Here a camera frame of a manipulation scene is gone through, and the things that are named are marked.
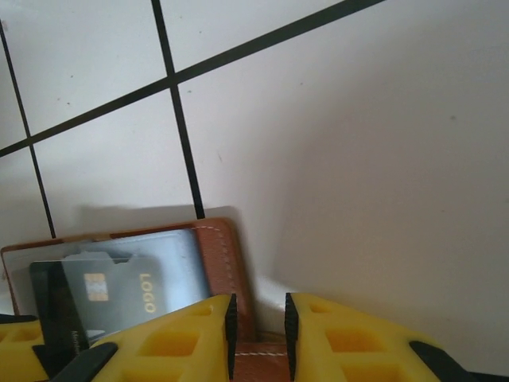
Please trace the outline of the black LOGO credit card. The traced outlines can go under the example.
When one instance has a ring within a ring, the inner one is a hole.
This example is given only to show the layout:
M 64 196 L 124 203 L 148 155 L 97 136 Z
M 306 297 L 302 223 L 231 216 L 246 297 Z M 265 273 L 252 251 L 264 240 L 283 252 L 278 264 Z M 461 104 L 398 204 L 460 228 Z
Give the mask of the black LOGO credit card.
M 65 357 L 210 295 L 195 260 L 101 254 L 37 261 L 29 275 L 46 349 Z

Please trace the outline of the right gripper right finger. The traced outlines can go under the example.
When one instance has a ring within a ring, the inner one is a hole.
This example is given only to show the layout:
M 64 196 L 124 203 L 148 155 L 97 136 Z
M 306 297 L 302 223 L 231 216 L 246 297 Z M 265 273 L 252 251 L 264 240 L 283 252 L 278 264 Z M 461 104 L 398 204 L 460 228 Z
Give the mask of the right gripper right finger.
M 477 382 L 433 338 L 313 294 L 288 293 L 291 382 Z

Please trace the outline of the brown leather card holder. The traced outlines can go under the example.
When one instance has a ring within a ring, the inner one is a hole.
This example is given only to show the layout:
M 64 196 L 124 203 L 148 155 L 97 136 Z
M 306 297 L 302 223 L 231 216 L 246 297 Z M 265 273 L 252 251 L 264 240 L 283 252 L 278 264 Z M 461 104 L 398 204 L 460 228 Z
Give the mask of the brown leather card holder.
M 31 314 L 34 294 L 29 270 L 37 260 L 72 255 L 113 259 L 134 255 L 154 259 L 161 267 L 168 308 L 175 310 L 210 295 L 235 294 L 238 329 L 233 382 L 289 382 L 282 335 L 264 333 L 255 324 L 255 309 L 235 224 L 228 218 L 206 218 L 157 228 L 15 244 L 0 251 L 14 312 Z

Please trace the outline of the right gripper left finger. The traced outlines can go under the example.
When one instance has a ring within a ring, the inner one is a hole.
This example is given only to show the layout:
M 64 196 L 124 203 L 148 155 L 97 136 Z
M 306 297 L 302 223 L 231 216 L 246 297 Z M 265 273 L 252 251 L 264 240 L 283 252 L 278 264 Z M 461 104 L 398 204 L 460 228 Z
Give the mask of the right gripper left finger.
M 235 294 L 207 298 L 105 337 L 59 382 L 232 382 L 237 326 Z

